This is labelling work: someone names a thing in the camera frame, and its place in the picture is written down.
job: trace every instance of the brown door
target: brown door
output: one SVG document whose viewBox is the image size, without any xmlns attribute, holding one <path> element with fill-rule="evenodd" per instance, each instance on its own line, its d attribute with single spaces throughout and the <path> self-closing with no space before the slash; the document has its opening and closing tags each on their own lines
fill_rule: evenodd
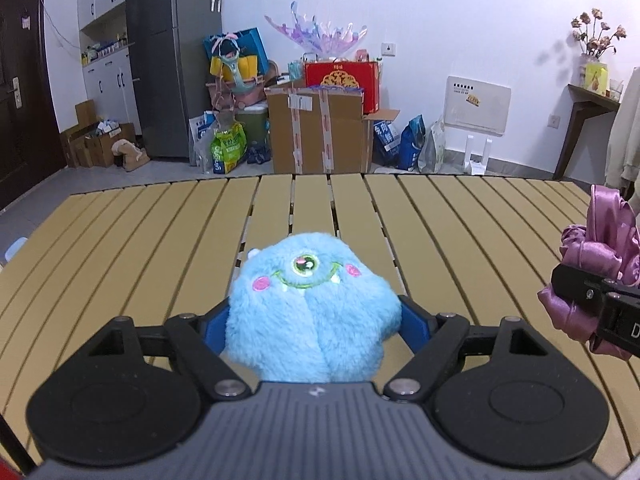
<svg viewBox="0 0 640 480">
<path fill-rule="evenodd" d="M 64 166 L 42 5 L 0 0 L 0 210 Z"/>
</svg>

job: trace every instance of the pink cheek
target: pink cheek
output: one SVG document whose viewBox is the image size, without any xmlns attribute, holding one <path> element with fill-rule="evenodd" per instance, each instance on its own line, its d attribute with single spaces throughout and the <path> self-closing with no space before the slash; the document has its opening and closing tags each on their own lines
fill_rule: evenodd
<svg viewBox="0 0 640 480">
<path fill-rule="evenodd" d="M 362 273 L 360 272 L 360 270 L 358 269 L 358 267 L 356 266 L 352 266 L 351 264 L 346 264 L 344 266 L 345 269 L 347 269 L 347 272 L 353 276 L 354 278 L 357 278 L 358 276 L 360 276 Z"/>
<path fill-rule="evenodd" d="M 271 282 L 266 276 L 261 276 L 260 278 L 256 278 L 254 280 L 254 290 L 256 292 L 267 290 L 270 285 L 271 285 Z"/>
</svg>

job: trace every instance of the pink satin fabric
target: pink satin fabric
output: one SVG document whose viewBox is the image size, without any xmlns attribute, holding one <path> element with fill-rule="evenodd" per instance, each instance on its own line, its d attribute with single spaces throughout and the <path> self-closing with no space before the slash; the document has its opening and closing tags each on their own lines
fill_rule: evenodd
<svg viewBox="0 0 640 480">
<path fill-rule="evenodd" d="M 619 283 L 638 286 L 640 244 L 636 216 L 620 197 L 617 189 L 591 186 L 591 203 L 587 211 L 587 225 L 570 225 L 562 232 L 562 263 L 612 278 Z M 596 354 L 607 354 L 628 360 L 629 352 L 607 341 L 593 350 L 594 330 L 598 318 L 581 309 L 575 301 L 567 303 L 554 294 L 551 285 L 538 293 L 553 325 L 571 339 L 590 342 Z"/>
</svg>

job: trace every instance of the stuffed animal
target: stuffed animal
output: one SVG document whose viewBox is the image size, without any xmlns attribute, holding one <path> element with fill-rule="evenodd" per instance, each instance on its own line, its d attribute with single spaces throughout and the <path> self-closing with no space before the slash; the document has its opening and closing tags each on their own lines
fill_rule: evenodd
<svg viewBox="0 0 640 480">
<path fill-rule="evenodd" d="M 137 149 L 132 142 L 126 139 L 116 140 L 111 147 L 111 153 L 124 155 L 124 169 L 126 171 L 136 170 L 149 162 L 146 151 Z"/>
<path fill-rule="evenodd" d="M 249 251 L 229 305 L 227 355 L 263 381 L 369 381 L 401 322 L 389 284 L 320 233 Z"/>
</svg>

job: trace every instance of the metal screw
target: metal screw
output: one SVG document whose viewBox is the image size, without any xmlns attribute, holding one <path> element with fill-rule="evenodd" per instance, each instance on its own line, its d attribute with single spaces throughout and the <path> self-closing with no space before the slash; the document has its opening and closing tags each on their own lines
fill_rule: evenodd
<svg viewBox="0 0 640 480">
<path fill-rule="evenodd" d="M 246 385 L 235 379 L 224 379 L 216 383 L 214 390 L 223 397 L 237 397 L 246 390 Z"/>
<path fill-rule="evenodd" d="M 394 379 L 389 383 L 391 391 L 396 395 L 407 396 L 416 394 L 420 390 L 420 383 L 415 379 Z"/>
</svg>

